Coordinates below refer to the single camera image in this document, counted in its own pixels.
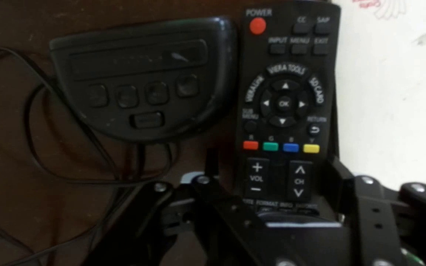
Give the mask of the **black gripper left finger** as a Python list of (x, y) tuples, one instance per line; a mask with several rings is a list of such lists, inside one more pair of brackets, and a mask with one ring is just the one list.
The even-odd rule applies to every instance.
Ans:
[(207, 149), (205, 162), (204, 162), (204, 175), (208, 180), (214, 180), (218, 177), (218, 158), (217, 158), (217, 150), (214, 147)]

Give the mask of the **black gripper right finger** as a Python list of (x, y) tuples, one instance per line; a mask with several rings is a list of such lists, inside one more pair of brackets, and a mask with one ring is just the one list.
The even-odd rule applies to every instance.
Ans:
[(337, 212), (347, 214), (354, 196), (354, 175), (337, 156), (329, 161), (329, 165), (332, 184), (329, 195), (332, 208)]

